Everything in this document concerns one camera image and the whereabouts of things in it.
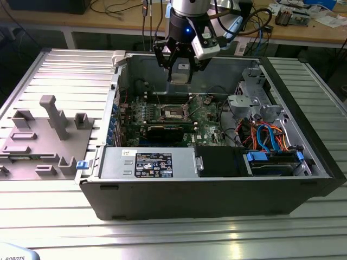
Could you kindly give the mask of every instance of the white sticker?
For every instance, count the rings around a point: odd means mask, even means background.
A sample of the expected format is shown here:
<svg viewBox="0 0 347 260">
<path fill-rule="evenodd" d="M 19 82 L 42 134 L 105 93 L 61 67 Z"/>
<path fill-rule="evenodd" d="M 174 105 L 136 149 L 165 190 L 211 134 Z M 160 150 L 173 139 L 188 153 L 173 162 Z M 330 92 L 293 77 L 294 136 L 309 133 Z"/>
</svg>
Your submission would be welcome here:
<svg viewBox="0 0 347 260">
<path fill-rule="evenodd" d="M 121 156 L 135 156 L 137 150 L 121 150 Z"/>
<path fill-rule="evenodd" d="M 211 38 L 211 34 L 209 32 L 205 33 L 205 34 L 202 34 L 202 37 L 204 39 L 210 39 Z"/>
<path fill-rule="evenodd" d="M 10 157 L 11 160 L 30 160 L 30 157 Z"/>
<path fill-rule="evenodd" d="M 178 69 L 189 69 L 189 64 L 179 64 Z"/>
</svg>

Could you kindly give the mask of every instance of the black side panel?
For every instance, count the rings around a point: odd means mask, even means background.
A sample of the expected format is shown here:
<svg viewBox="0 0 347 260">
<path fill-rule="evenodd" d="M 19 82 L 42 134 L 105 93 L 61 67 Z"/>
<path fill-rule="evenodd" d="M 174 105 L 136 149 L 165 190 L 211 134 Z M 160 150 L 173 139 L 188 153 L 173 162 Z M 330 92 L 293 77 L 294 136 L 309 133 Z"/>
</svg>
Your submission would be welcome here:
<svg viewBox="0 0 347 260">
<path fill-rule="evenodd" d="M 97 217 L 210 218 L 289 214 L 330 179 L 82 183 Z"/>
<path fill-rule="evenodd" d="M 310 122 L 306 118 L 303 111 L 300 109 L 299 105 L 296 103 L 290 91 L 287 89 L 286 85 L 283 83 L 280 76 L 277 74 L 276 70 L 266 57 L 260 58 L 260 62 L 265 68 L 265 71 L 270 76 L 272 82 L 274 83 L 277 91 L 281 95 L 284 103 L 287 105 L 290 113 L 294 117 L 295 121 L 298 123 L 301 131 L 303 132 L 306 140 L 311 145 L 314 153 L 318 157 L 318 160 L 321 162 L 322 166 L 326 170 L 327 174 L 336 179 L 332 182 L 331 185 L 327 186 L 326 189 L 320 193 L 320 196 L 326 196 L 331 191 L 339 187 L 341 184 L 346 182 L 346 177 L 338 167 L 333 157 L 319 138 L 316 131 L 311 126 Z"/>
</svg>

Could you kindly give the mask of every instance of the paper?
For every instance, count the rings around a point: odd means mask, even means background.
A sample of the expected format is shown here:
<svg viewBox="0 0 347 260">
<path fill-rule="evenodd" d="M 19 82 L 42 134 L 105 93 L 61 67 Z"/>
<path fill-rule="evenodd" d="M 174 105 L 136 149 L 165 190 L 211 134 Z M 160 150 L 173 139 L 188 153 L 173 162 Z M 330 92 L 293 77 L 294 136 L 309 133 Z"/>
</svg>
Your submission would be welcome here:
<svg viewBox="0 0 347 260">
<path fill-rule="evenodd" d="M 337 3 L 341 5 L 347 5 L 347 2 L 345 0 L 337 0 Z"/>
<path fill-rule="evenodd" d="M 336 19 L 334 17 L 331 16 L 324 16 L 322 18 L 318 18 L 316 19 L 317 22 L 327 25 L 331 28 L 336 28 L 339 27 L 341 25 L 345 25 L 345 22 L 341 19 Z"/>
</svg>

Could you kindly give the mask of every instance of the metal bracket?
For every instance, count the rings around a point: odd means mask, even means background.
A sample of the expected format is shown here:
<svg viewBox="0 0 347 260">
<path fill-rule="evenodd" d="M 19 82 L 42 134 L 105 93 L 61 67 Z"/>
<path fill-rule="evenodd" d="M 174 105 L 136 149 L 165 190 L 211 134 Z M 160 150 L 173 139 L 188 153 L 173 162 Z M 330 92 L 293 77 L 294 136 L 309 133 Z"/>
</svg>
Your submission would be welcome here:
<svg viewBox="0 0 347 260">
<path fill-rule="evenodd" d="M 112 55 L 112 64 L 114 67 L 118 67 L 126 63 L 126 51 L 116 50 Z"/>
</svg>

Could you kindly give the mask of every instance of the blue drive bracket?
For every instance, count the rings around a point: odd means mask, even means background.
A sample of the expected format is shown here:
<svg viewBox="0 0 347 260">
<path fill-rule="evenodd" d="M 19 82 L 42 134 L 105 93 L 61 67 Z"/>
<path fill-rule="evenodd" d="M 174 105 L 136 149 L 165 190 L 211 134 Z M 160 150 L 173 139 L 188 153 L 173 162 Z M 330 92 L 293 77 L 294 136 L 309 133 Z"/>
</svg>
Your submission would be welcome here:
<svg viewBox="0 0 347 260">
<path fill-rule="evenodd" d="M 248 161 L 268 161 L 267 155 L 265 152 L 249 152 L 247 153 Z"/>
<path fill-rule="evenodd" d="M 93 164 L 93 160 L 89 160 L 89 161 L 78 161 L 77 165 L 76 165 L 76 169 L 77 170 L 87 170 L 90 167 L 92 167 Z"/>
</svg>

